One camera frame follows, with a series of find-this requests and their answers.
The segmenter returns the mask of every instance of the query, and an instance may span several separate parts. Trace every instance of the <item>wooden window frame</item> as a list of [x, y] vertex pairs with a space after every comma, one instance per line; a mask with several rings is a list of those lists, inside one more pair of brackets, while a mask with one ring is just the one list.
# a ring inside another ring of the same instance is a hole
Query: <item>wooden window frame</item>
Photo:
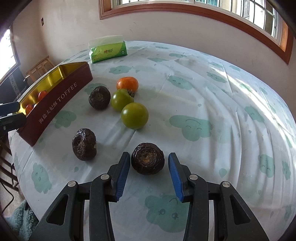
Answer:
[[277, 45], [264, 33], [260, 32], [259, 30], [255, 29], [254, 27], [245, 23], [244, 21], [241, 21], [223, 12], [215, 11], [210, 8], [200, 7], [197, 4], [191, 5], [182, 3], [148, 2], [142, 4], [127, 5], [125, 7], [112, 9], [111, 0], [99, 0], [100, 20], [128, 13], [149, 11], [189, 13], [226, 23], [232, 27], [244, 31], [245, 33], [251, 35], [261, 43], [265, 44], [268, 48], [274, 51], [286, 64], [289, 64], [294, 37], [291, 30], [288, 28], [287, 24], [284, 21], [282, 26], [281, 42], [280, 45]]
[[0, 79], [0, 84], [13, 72], [16, 70], [18, 66], [20, 66], [20, 59], [17, 55], [17, 50], [15, 48], [15, 39], [13, 35], [13, 28], [12, 26], [9, 28], [10, 29], [10, 42], [11, 42], [11, 47], [12, 47], [12, 52], [13, 56], [15, 57], [15, 65], [8, 70], [8, 72]]

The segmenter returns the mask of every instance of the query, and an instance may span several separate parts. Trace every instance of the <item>orange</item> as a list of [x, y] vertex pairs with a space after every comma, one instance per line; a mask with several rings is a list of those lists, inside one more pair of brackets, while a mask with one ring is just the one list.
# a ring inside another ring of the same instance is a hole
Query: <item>orange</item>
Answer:
[[139, 83], [134, 77], [123, 77], [117, 81], [116, 88], [119, 89], [127, 89], [136, 92], [139, 88]]

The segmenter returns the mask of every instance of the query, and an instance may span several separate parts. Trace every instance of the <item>black cable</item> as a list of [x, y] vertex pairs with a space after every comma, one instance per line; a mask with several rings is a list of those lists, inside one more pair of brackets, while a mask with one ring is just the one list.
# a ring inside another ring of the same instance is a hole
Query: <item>black cable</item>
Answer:
[[7, 190], [7, 188], [3, 185], [2, 181], [0, 180], [0, 183], [2, 184], [2, 186], [4, 187], [4, 189], [12, 196], [12, 200], [5, 206], [5, 208], [2, 210], [1, 214], [3, 214], [3, 212], [5, 211], [5, 209], [7, 209], [7, 207], [13, 202], [14, 200], [14, 196], [12, 195], [12, 193], [10, 191]]

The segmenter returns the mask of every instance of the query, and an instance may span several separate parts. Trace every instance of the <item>round brown vegetable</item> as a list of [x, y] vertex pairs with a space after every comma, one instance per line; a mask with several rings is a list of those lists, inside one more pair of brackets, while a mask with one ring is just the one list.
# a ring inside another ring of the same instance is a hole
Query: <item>round brown vegetable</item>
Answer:
[[89, 95], [89, 103], [97, 110], [104, 110], [109, 105], [111, 94], [105, 86], [98, 86]]
[[96, 155], [96, 136], [90, 129], [80, 129], [72, 141], [74, 154], [82, 161], [91, 160]]
[[131, 165], [140, 174], [153, 175], [164, 166], [165, 159], [161, 149], [153, 143], [141, 143], [131, 155]]

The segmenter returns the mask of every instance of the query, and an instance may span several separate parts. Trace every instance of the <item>tablecloth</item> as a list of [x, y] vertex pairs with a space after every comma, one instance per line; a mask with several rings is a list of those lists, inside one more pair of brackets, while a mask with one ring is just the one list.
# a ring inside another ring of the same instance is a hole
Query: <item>tablecloth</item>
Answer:
[[[123, 196], [110, 203], [116, 241], [182, 240], [188, 204], [175, 196], [168, 155], [175, 152], [192, 173], [208, 182], [227, 180], [249, 205], [271, 241], [295, 216], [296, 124], [283, 99], [268, 85], [226, 61], [163, 43], [127, 41], [128, 55], [91, 64], [83, 50], [64, 63], [88, 61], [93, 80], [48, 125], [35, 146], [9, 133], [15, 169], [30, 207], [40, 219], [70, 180], [92, 181], [132, 154], [142, 142], [156, 144], [165, 166], [143, 176], [132, 167]], [[135, 102], [149, 111], [140, 130], [124, 126], [111, 106], [93, 109], [90, 92], [99, 85], [111, 93], [119, 78], [139, 81]], [[97, 139], [91, 161], [77, 159], [72, 139], [81, 128]], [[88, 204], [85, 239], [88, 240]], [[210, 203], [209, 240], [213, 239]]]

